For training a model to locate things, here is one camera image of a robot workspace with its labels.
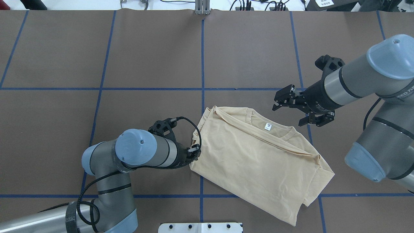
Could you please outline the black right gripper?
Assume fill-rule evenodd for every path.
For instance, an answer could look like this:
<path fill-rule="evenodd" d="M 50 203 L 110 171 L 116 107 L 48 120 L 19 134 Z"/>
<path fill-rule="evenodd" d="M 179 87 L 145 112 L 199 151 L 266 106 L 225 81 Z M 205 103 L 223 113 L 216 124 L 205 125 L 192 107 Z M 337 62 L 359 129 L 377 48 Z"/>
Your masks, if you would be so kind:
<path fill-rule="evenodd" d="M 299 108 L 307 116 L 299 120 L 298 126 L 314 124 L 322 127 L 335 118 L 337 103 L 330 99 L 325 90 L 325 80 L 321 79 L 312 86 L 309 86 L 300 95 L 293 84 L 278 90 L 274 97 L 272 110 L 276 111 L 281 107 Z"/>

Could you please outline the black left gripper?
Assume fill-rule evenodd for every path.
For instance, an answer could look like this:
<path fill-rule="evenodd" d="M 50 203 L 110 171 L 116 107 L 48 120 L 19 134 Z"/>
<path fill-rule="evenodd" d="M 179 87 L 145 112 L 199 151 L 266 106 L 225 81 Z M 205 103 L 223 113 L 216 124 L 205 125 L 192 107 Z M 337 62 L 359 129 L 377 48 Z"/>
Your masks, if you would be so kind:
<path fill-rule="evenodd" d="M 177 144 L 178 159 L 180 164 L 191 163 L 197 161 L 201 155 L 201 145 L 195 144 L 191 147 L 185 147 L 182 144 Z"/>

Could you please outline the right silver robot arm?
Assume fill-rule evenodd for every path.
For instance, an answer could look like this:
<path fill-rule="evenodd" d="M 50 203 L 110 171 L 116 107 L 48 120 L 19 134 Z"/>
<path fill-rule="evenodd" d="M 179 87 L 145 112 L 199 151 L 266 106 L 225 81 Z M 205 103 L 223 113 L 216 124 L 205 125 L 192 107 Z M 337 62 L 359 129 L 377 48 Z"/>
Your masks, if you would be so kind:
<path fill-rule="evenodd" d="M 405 34 L 371 46 L 349 63 L 324 55 L 315 61 L 321 79 L 301 92 L 293 84 L 278 90 L 272 110 L 298 109 L 306 114 L 299 126 L 322 127 L 334 121 L 336 109 L 375 94 L 363 132 L 344 160 L 373 182 L 387 178 L 413 193 L 413 63 L 414 39 Z"/>

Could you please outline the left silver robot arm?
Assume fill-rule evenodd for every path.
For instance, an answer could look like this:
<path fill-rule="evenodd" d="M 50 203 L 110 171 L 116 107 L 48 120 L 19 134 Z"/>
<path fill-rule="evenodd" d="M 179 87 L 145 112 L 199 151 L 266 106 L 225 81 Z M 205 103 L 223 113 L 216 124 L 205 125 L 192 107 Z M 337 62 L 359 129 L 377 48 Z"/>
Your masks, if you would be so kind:
<path fill-rule="evenodd" d="M 198 159 L 202 141 L 182 147 L 174 137 L 141 129 L 87 148 L 82 166 L 95 180 L 77 200 L 1 223 L 2 233 L 132 233 L 138 227 L 130 173 L 139 168 L 176 169 Z"/>

